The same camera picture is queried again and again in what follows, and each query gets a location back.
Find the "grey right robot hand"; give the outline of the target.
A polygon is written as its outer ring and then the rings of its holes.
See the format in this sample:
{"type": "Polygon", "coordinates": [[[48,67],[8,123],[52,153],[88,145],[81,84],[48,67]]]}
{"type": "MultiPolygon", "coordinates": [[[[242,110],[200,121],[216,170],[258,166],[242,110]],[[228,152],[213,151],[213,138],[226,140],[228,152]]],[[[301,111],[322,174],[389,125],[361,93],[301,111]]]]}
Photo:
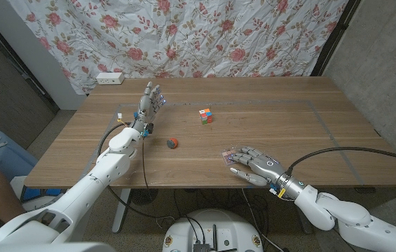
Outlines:
{"type": "Polygon", "coordinates": [[[230,168],[231,172],[255,186],[269,186],[271,192],[282,200],[294,201],[306,187],[303,182],[289,175],[276,159],[255,148],[242,147],[239,152],[229,155],[228,159],[248,166],[252,171],[246,173],[230,168]]]}

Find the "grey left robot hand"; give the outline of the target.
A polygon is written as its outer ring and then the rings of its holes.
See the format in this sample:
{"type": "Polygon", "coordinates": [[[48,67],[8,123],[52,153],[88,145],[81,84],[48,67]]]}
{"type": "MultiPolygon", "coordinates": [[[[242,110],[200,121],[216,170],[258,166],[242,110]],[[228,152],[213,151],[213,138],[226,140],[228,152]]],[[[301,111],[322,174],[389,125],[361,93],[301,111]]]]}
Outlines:
{"type": "Polygon", "coordinates": [[[148,82],[130,127],[137,130],[143,137],[152,133],[156,113],[164,104],[165,99],[161,94],[160,85],[153,86],[151,81],[148,82]]]}

